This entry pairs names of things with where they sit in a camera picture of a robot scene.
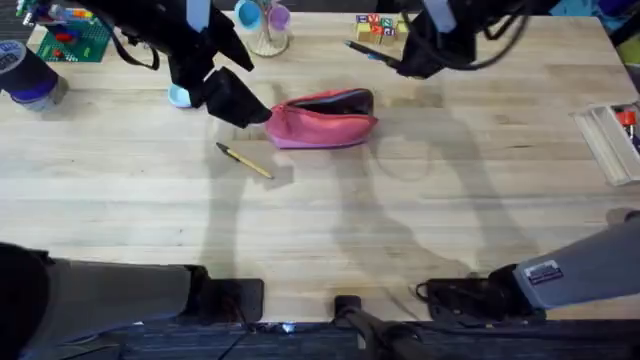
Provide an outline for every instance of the orange object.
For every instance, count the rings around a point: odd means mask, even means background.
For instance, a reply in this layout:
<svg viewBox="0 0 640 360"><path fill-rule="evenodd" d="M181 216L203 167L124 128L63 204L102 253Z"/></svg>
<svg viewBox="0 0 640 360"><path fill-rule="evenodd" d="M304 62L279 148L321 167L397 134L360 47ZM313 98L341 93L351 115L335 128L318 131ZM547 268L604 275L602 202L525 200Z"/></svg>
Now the orange object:
<svg viewBox="0 0 640 360"><path fill-rule="evenodd" d="M635 125L636 122L636 113L634 111L623 111L616 113L616 117L622 126L631 126Z"/></svg>
<svg viewBox="0 0 640 360"><path fill-rule="evenodd" d="M73 41L73 36L71 36L70 34L56 34L56 40L63 44L66 44Z"/></svg>

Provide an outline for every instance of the gold pen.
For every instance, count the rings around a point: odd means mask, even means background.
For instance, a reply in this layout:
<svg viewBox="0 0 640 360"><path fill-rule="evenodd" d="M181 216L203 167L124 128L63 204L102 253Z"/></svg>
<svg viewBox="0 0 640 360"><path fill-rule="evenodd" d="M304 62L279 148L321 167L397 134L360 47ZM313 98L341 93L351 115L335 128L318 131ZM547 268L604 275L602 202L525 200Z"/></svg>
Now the gold pen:
<svg viewBox="0 0 640 360"><path fill-rule="evenodd" d="M233 158L235 161L238 161L238 162L241 162L241 163L245 164L246 166L252 168L255 172L257 172L258 174L266 177L267 179L273 179L273 175L269 174L269 172L267 172L267 170L259 167L258 165L256 165L253 162L251 162L249 159L247 159L244 156L238 154L237 152L229 149L228 146L226 146L224 144L221 144L219 142L216 142L216 145L218 146L220 151L222 151L223 154Z"/></svg>

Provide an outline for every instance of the purple cup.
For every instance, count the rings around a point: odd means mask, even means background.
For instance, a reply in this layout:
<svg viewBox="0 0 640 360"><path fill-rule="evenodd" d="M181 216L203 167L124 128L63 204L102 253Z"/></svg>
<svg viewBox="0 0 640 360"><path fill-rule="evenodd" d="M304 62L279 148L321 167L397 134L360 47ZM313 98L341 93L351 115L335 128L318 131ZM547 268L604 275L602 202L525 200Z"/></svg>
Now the purple cup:
<svg viewBox="0 0 640 360"><path fill-rule="evenodd" d="M291 13L289 9L282 5L273 5L269 10L268 21L273 30L285 31L289 27L289 21L291 20Z"/></svg>

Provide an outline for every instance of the blue cup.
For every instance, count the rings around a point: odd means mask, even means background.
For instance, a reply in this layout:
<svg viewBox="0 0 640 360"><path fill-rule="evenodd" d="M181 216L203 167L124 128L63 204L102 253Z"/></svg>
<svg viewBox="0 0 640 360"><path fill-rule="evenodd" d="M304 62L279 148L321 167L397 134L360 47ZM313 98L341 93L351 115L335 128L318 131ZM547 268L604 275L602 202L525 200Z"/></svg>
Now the blue cup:
<svg viewBox="0 0 640 360"><path fill-rule="evenodd" d="M234 8L238 23L247 30L255 30L262 22L262 9L252 0L240 0Z"/></svg>

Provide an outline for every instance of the gray robot arm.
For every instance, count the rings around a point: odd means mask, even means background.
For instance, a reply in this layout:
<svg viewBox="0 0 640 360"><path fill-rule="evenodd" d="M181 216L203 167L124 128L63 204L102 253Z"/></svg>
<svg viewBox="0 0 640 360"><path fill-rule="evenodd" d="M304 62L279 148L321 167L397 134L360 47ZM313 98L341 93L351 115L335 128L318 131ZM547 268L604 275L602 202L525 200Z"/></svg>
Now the gray robot arm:
<svg viewBox="0 0 640 360"><path fill-rule="evenodd" d="M544 320L545 310L640 293L640 218L629 218L483 279L430 279L416 294L436 321L463 326Z"/></svg>

